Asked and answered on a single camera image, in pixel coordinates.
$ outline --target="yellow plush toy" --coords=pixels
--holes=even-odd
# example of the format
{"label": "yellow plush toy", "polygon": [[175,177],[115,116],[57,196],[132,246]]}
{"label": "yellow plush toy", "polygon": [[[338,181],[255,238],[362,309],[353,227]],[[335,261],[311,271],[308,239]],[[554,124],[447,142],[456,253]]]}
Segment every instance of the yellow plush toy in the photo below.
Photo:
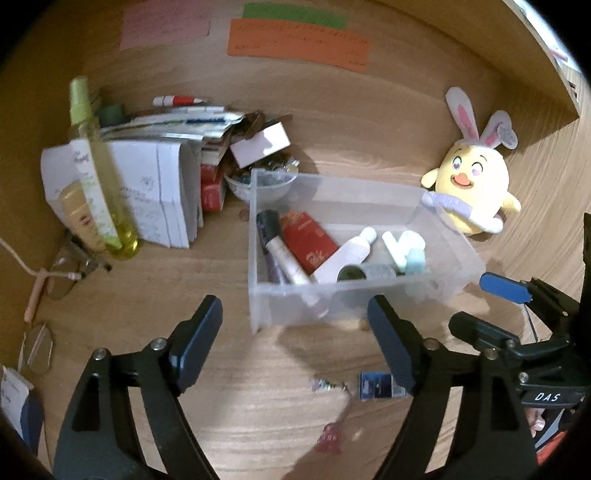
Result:
{"label": "yellow plush toy", "polygon": [[459,87],[450,88],[446,100],[464,138],[454,144],[439,168],[423,175],[424,188],[435,184],[435,192],[427,192],[423,202],[440,204],[466,235],[499,233],[503,230],[499,210],[521,210],[519,200],[508,191],[505,160],[495,150],[501,143],[512,149],[517,146],[511,119],[502,110],[493,113],[479,136],[472,104],[465,92]]}

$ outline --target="orange sticky note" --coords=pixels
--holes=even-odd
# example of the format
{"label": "orange sticky note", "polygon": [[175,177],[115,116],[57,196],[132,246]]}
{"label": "orange sticky note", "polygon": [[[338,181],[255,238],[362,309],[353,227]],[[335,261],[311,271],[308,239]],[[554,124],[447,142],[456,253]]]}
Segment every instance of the orange sticky note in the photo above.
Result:
{"label": "orange sticky note", "polygon": [[228,55],[310,60],[362,73],[370,46],[368,38],[322,25],[235,18],[230,24]]}

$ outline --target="clear plastic bin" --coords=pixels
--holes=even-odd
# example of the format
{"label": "clear plastic bin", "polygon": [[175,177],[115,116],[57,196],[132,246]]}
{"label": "clear plastic bin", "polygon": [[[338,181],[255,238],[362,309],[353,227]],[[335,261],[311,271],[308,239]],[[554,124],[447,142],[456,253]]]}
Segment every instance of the clear plastic bin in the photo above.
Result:
{"label": "clear plastic bin", "polygon": [[[250,194],[248,293],[253,332],[268,325],[304,325],[365,318],[368,301],[384,294],[394,306],[433,299],[442,303],[477,280],[485,265],[445,211],[421,203],[418,187],[319,175],[254,170]],[[305,211],[338,244],[372,226],[378,238],[364,263],[394,265],[381,239],[391,231],[420,233],[427,244],[427,272],[390,280],[351,280],[335,284],[279,285],[269,283],[256,229],[256,214],[265,209]],[[328,314],[319,319],[304,298],[321,296]]]}

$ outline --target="pink sticky note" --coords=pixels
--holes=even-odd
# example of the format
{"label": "pink sticky note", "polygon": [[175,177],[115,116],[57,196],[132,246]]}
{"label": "pink sticky note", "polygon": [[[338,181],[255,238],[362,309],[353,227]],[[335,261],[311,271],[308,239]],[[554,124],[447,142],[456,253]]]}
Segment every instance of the pink sticky note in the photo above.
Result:
{"label": "pink sticky note", "polygon": [[120,49],[179,45],[209,35],[209,2],[148,0],[123,14]]}

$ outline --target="tag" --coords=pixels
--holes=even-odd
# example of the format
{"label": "tag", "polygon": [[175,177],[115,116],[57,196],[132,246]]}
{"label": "tag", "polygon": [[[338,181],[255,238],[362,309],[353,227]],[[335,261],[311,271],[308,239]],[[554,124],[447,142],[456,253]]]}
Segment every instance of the tag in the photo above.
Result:
{"label": "tag", "polygon": [[407,397],[406,388],[396,383],[392,374],[379,372],[359,373],[359,399]]}
{"label": "tag", "polygon": [[82,191],[88,202],[88,207],[95,220],[103,242],[120,249],[123,247],[115,224],[111,218],[111,213],[107,207],[105,195],[100,187],[99,178],[96,174],[95,161],[92,158],[90,142],[85,138],[78,138],[70,142],[74,152],[74,163],[80,175],[80,184]]}
{"label": "tag", "polygon": [[511,127],[506,127],[503,124],[500,124],[499,127],[496,129],[496,133],[499,135],[499,140],[501,143],[513,150],[517,148],[517,135]]}

